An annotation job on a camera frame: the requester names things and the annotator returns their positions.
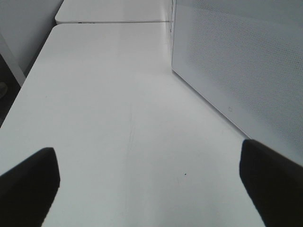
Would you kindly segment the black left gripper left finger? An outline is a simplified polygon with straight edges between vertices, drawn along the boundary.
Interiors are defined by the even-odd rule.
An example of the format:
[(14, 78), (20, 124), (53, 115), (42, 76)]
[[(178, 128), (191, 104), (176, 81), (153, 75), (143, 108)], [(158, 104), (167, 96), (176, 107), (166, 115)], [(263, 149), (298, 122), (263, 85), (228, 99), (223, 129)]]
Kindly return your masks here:
[(43, 148), (0, 177), (0, 225), (40, 227), (60, 187), (55, 150)]

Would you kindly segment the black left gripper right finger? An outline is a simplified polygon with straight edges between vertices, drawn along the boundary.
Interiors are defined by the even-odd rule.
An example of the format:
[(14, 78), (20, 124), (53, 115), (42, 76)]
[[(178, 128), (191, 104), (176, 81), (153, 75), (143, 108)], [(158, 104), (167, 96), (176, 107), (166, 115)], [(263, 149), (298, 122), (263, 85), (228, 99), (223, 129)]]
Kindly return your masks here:
[(267, 227), (303, 225), (303, 168), (256, 140), (241, 147), (240, 178)]

